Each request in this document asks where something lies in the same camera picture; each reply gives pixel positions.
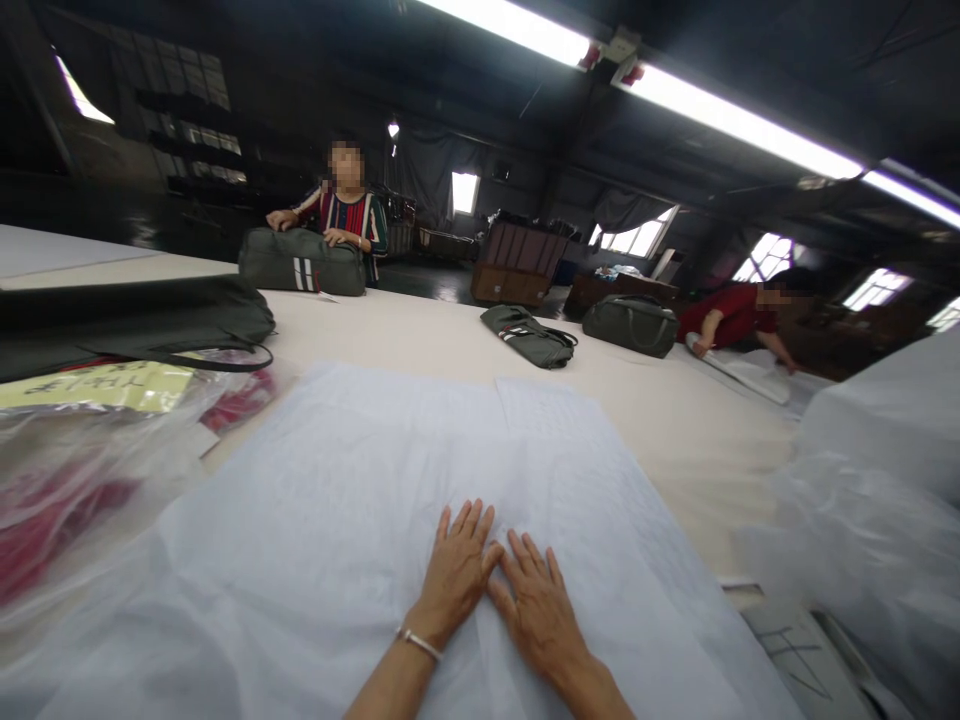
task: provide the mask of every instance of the black bag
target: black bag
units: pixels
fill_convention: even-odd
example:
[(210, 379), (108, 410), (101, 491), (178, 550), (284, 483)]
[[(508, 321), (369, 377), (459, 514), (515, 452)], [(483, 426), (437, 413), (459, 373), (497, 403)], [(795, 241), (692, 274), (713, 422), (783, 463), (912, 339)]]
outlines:
[(267, 301), (239, 275), (0, 292), (0, 318), (0, 382), (104, 357), (217, 372), (252, 372), (273, 361), (234, 365), (173, 354), (253, 352), (273, 332)]
[(497, 305), (480, 320), (527, 360), (547, 370), (565, 367), (577, 346), (576, 337), (544, 327), (519, 305)]
[(240, 274), (264, 290), (299, 290), (357, 297), (366, 292), (363, 253), (351, 243), (327, 245), (322, 235), (296, 228), (247, 232)]
[(583, 318), (584, 334), (656, 358), (670, 352), (679, 329), (673, 311), (646, 295), (609, 295)]

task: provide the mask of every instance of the yellow paper tag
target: yellow paper tag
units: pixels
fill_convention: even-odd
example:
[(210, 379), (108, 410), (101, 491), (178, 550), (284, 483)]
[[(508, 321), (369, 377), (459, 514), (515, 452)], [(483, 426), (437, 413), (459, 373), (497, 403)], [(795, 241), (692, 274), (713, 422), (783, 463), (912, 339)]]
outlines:
[(0, 408), (99, 405), (165, 413), (176, 406), (193, 373), (139, 360), (78, 368), (0, 385)]

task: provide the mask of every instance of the dark floor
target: dark floor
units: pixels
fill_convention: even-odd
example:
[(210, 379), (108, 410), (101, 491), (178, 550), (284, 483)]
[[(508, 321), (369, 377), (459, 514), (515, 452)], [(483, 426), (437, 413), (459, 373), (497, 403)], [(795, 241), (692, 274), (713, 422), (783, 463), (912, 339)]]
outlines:
[[(0, 174), (0, 223), (116, 242), (207, 260), (236, 262), (244, 232), (263, 225), (261, 209), (201, 207), (169, 195), (125, 188), (75, 187), (38, 175)], [(380, 289), (462, 305), (491, 307), (470, 295), (473, 265), (415, 255), (381, 264)], [(567, 319), (569, 287), (554, 287), (544, 318)]]

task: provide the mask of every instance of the bangle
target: bangle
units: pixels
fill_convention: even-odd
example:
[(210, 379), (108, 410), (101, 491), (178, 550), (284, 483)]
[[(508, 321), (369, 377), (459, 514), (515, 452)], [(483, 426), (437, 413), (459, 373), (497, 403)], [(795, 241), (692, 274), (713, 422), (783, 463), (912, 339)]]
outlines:
[(403, 640), (404, 642), (413, 643), (418, 648), (427, 653), (437, 662), (443, 660), (443, 653), (437, 650), (433, 645), (428, 643), (423, 638), (417, 637), (413, 634), (413, 631), (410, 629), (404, 630), (403, 626), (397, 628), (397, 637)]

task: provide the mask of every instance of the striped shirt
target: striped shirt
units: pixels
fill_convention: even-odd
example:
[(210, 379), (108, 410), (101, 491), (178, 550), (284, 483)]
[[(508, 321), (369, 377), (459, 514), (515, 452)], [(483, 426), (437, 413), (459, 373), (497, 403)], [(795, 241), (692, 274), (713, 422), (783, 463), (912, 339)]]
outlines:
[(373, 193), (352, 203), (345, 203), (333, 190), (315, 188), (293, 211), (300, 216), (300, 226), (321, 235), (331, 228), (346, 230), (370, 241), (371, 252), (363, 254), (367, 269), (367, 287), (376, 287), (380, 279), (377, 258), (387, 254), (387, 218), (383, 206)]

